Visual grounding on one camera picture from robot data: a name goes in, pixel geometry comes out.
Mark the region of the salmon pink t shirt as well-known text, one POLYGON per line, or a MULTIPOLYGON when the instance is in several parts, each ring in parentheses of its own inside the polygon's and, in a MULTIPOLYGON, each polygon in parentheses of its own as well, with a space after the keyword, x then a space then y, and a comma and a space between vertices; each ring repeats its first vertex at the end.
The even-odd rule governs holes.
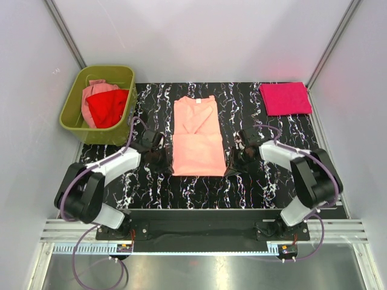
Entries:
POLYGON ((217 102, 184 96, 174 102, 172 169, 175 176, 223 176, 226 172, 217 102))

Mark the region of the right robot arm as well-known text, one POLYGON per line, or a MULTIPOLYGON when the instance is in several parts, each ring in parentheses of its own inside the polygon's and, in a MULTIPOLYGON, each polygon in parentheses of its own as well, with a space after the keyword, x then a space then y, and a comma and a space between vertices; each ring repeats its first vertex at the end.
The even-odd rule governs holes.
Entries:
POLYGON ((296 196, 275 221, 263 227, 256 226, 257 233, 267 239, 289 239, 313 214, 336 204, 343 184, 325 150, 304 150, 283 144, 279 141, 281 130, 270 125, 266 127, 278 134, 272 140, 260 138, 258 127, 255 125, 238 132, 240 145, 231 149, 224 175, 247 173, 249 166, 259 160, 291 172, 296 196))

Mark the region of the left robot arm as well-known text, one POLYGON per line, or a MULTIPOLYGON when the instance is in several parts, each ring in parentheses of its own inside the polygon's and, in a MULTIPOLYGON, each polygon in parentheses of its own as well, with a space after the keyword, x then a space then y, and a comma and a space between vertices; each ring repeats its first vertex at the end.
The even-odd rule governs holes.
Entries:
POLYGON ((54 199, 62 219, 100 225, 109 228, 117 239, 126 238, 131 230, 129 214, 104 203, 105 187, 141 164, 147 164, 156 173, 171 174, 164 138, 161 132, 148 129, 138 142, 128 141, 126 146, 104 159, 71 164, 54 199))

